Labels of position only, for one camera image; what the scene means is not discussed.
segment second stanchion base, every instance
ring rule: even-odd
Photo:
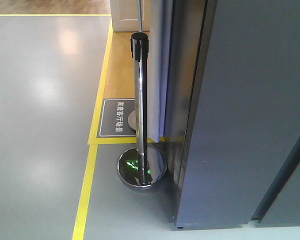
[[[167,163],[161,153],[157,149],[148,146],[147,158],[149,183],[141,186],[139,183],[137,148],[130,148],[120,156],[117,170],[124,184],[134,189],[149,189],[164,176]]]
[[[128,116],[128,124],[133,131],[136,131],[136,110],[133,110]]]

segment gray cabinet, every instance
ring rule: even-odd
[[[165,123],[176,226],[236,227],[251,220],[300,136],[300,1],[188,1],[204,6],[196,21],[182,2]]]

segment stanchion top cap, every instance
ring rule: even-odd
[[[139,41],[148,40],[148,35],[145,34],[144,32],[136,32],[131,35],[131,38]]]

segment metal pole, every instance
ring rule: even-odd
[[[149,40],[148,35],[142,32],[141,10],[141,0],[138,0],[140,32],[132,34],[130,40],[134,63],[136,147],[126,150],[120,156],[117,170],[121,180],[129,187],[149,189],[164,176],[167,163],[157,149],[148,146],[147,60]]]
[[[147,59],[148,35],[143,32],[132,34],[131,43],[134,60],[136,149],[141,186],[148,185],[148,121],[147,121]]]
[[[138,22],[139,22],[139,32],[142,33],[142,0],[138,0]]]

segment gray wall panel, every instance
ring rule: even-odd
[[[261,225],[300,225],[300,163],[264,216]]]
[[[219,0],[198,68],[177,226],[246,224],[300,135],[300,1]]]

